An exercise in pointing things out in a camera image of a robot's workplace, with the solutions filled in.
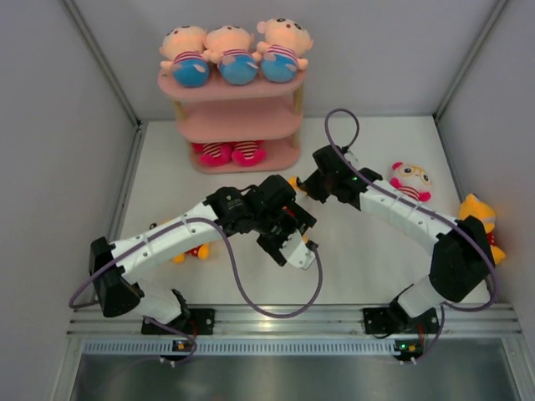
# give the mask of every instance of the yellow plush toy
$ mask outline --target yellow plush toy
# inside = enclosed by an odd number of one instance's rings
[[[494,258],[494,264],[500,264],[505,259],[505,252],[496,246],[494,239],[494,227],[496,225],[496,212],[486,203],[483,203],[475,196],[470,194],[466,197],[465,201],[461,203],[461,209],[459,210],[459,218],[464,220],[468,216],[474,216],[483,223],[487,239],[491,245],[492,257]]]

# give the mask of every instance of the white wall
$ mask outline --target white wall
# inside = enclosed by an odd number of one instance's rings
[[[535,2],[511,2],[441,122],[462,190],[497,209],[502,299],[535,355]]]
[[[495,0],[76,0],[142,119],[172,119],[155,84],[174,27],[298,20],[314,38],[306,112],[430,114]]]
[[[1,2],[0,399],[45,399],[133,128],[59,2]]]

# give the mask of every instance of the plush doll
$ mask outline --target plush doll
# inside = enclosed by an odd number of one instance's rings
[[[213,142],[210,144],[192,144],[193,150],[201,154],[199,161],[203,165],[218,167],[230,163],[232,146],[224,142]]]
[[[205,37],[204,57],[217,64],[219,72],[229,84],[248,84],[258,73],[257,62],[249,53],[253,40],[253,33],[225,25]]]
[[[481,202],[477,196],[470,194],[465,201],[461,203],[459,218],[464,220],[468,216],[474,216],[483,223],[487,234],[488,242],[491,246],[492,258],[494,264],[500,264],[505,259],[505,252],[496,245],[494,231],[496,225],[496,212],[486,203]]]
[[[401,161],[392,166],[390,184],[416,201],[431,199],[431,178],[417,165],[407,165]]]
[[[210,69],[203,56],[205,37],[204,29],[186,25],[170,31],[160,47],[161,55],[172,60],[162,61],[160,66],[172,72],[184,87],[199,87],[208,80]]]
[[[157,226],[158,225],[156,223],[152,223],[149,226],[149,230],[152,230],[156,228]],[[182,263],[186,259],[186,255],[191,255],[204,261],[210,256],[210,247],[208,246],[208,244],[202,244],[202,245],[196,246],[195,248],[191,248],[189,251],[186,251],[185,253],[181,253],[180,255],[173,257],[172,261],[174,263]]]
[[[257,45],[253,55],[263,55],[261,68],[264,77],[273,82],[288,82],[295,78],[299,70],[308,66],[308,60],[301,58],[313,45],[308,32],[298,23],[286,18],[261,21],[257,25],[259,33],[265,36],[265,42]]]
[[[242,167],[252,167],[266,159],[266,150],[260,148],[261,140],[244,140],[235,142],[232,160]]]

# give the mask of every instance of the black bracket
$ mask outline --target black bracket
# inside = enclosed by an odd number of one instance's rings
[[[392,318],[390,307],[366,307],[363,309],[366,334],[389,336],[391,334],[437,334],[438,317],[436,310],[430,309],[419,317],[411,318],[403,326]]]
[[[216,311],[207,308],[191,308],[189,311],[190,316],[186,322],[177,322],[177,324],[174,324],[175,319],[170,322],[169,326],[191,336],[211,336],[214,333]],[[147,336],[172,335],[172,333],[164,328],[157,327],[145,321],[143,321],[143,326],[141,326],[141,334]]]

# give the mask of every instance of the robotic arm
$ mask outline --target robotic arm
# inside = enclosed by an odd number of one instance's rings
[[[408,198],[381,175],[367,168],[359,170],[379,188],[394,193],[396,198],[386,196],[359,179],[331,146],[317,150],[313,158],[318,169],[305,181],[297,179],[297,187],[308,197],[324,203],[334,196],[341,203],[376,215],[402,230],[432,256],[430,273],[392,301],[386,310],[388,322],[380,326],[388,327],[391,332],[406,332],[418,317],[444,301],[461,301],[487,276],[486,263],[470,244],[435,217],[401,202],[402,198]],[[436,215],[456,224],[492,260],[483,224],[478,219],[470,216],[459,221],[451,216]]]
[[[103,237],[94,241],[90,274],[123,256],[94,281],[104,316],[135,312],[180,329],[190,316],[182,295],[143,277],[175,255],[220,239],[221,232],[233,236],[256,231],[258,245],[280,266],[308,268],[315,258],[310,251],[315,244],[305,244],[302,236],[316,219],[295,203],[295,197],[283,177],[270,175],[261,185],[245,190],[220,188],[187,213],[137,236],[111,243]]]

